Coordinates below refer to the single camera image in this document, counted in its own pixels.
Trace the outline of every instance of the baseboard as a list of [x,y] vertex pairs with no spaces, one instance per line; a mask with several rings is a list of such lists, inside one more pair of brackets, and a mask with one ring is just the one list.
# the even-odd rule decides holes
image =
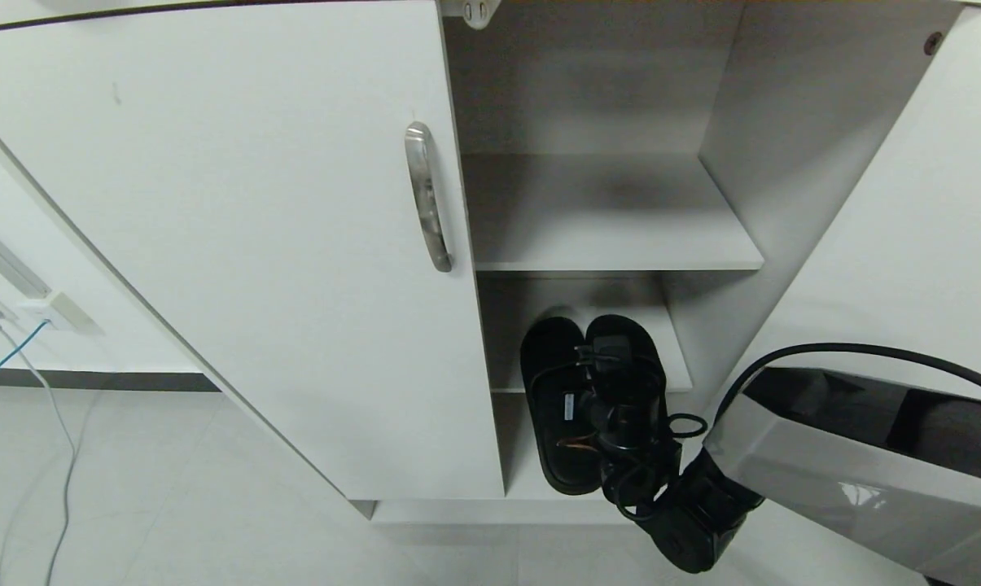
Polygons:
[[[173,391],[218,393],[219,388],[199,372],[85,372],[41,370],[54,389],[102,391]],[[41,383],[29,370],[2,368],[0,387],[37,387]]]

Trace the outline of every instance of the open cabinet door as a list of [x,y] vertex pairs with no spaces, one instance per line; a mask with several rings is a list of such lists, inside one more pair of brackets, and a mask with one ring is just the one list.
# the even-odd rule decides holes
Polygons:
[[0,140],[345,496],[502,496],[436,4],[192,8],[0,30]]

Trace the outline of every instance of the white shelf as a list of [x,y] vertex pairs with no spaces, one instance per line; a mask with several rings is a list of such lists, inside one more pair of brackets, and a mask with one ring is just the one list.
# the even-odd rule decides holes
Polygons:
[[373,523],[426,524],[624,524],[602,490],[582,496],[556,492],[541,470],[527,398],[493,397],[497,445],[505,472],[500,500],[380,501]]
[[753,270],[696,155],[465,155],[476,270]]
[[506,501],[604,501],[602,491],[582,496],[557,492],[545,479],[537,456],[534,426],[526,396],[494,396],[494,422],[501,469],[505,472]]
[[614,313],[634,319],[657,346],[668,392],[692,389],[675,326],[659,283],[651,275],[608,278],[525,278],[479,275],[480,312],[490,388],[495,393],[523,393],[519,345],[528,327],[549,308],[565,305],[583,330],[596,316]]
[[374,524],[632,523],[608,501],[379,501]]

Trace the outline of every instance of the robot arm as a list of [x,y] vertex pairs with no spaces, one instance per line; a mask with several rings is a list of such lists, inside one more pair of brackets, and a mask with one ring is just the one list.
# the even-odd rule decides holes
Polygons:
[[806,368],[802,352],[865,352],[981,375],[913,352],[795,346],[748,368],[694,463],[636,520],[684,571],[713,567],[768,498],[933,584],[981,586],[981,401]]

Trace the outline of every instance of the white cabinet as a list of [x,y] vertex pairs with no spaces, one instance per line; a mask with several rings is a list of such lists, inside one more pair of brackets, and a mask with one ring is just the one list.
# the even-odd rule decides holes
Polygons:
[[[981,10],[957,21],[738,370],[774,349],[817,341],[907,348],[981,372]],[[806,355],[788,364],[981,400],[974,385],[910,363]]]
[[[418,222],[415,121],[449,273]],[[346,496],[502,495],[434,2],[3,30],[0,138]]]

